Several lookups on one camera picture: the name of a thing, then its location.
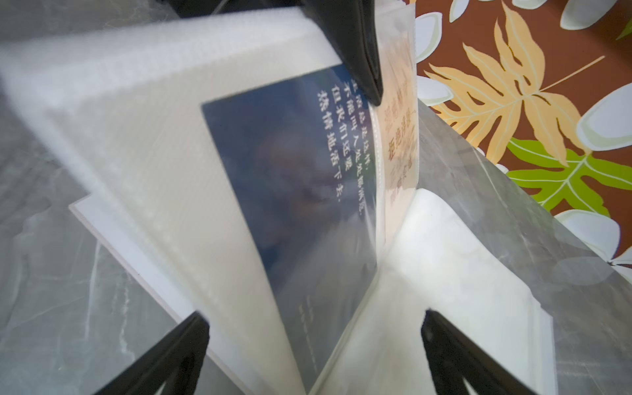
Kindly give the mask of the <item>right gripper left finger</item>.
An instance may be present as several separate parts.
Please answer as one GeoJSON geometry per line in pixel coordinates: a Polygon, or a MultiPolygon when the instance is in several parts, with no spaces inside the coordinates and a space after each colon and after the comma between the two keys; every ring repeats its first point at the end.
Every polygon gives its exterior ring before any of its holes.
{"type": "Polygon", "coordinates": [[[209,340],[209,324],[195,311],[97,393],[193,394],[209,340]]]}

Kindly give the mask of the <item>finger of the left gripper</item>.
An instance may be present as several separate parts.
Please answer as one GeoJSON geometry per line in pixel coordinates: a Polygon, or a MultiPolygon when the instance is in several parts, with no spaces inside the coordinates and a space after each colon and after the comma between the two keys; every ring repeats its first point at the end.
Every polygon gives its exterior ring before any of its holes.
{"type": "Polygon", "coordinates": [[[322,30],[368,101],[381,105],[383,79],[374,0],[306,0],[304,13],[322,30]]]}

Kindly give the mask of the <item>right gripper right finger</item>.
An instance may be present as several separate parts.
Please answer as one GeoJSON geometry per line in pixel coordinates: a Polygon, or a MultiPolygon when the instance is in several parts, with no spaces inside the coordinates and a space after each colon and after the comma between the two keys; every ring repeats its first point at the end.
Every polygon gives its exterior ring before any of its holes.
{"type": "Polygon", "coordinates": [[[426,311],[421,339],[438,394],[533,393],[437,311],[426,311]]]}

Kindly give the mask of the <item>dark blue booklet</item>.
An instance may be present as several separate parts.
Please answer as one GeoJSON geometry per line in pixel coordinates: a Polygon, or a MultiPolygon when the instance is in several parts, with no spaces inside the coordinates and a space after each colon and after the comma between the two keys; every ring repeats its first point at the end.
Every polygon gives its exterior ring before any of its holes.
{"type": "Polygon", "coordinates": [[[202,113],[312,390],[377,270],[369,102],[337,65],[202,113]]]}

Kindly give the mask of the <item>white photo album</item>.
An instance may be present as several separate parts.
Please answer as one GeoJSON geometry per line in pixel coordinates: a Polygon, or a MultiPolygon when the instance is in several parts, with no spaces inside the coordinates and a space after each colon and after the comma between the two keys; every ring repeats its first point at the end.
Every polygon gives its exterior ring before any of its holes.
{"type": "MultiPolygon", "coordinates": [[[[376,16],[380,48],[407,31],[412,56],[413,8],[381,2],[376,16]]],[[[202,106],[337,65],[299,8],[1,47],[13,111],[207,319],[214,357],[250,393],[436,394],[421,339],[428,309],[532,394],[557,393],[551,316],[444,199],[416,186],[383,249],[378,106],[369,101],[377,270],[316,385],[304,388],[202,106]]]]}

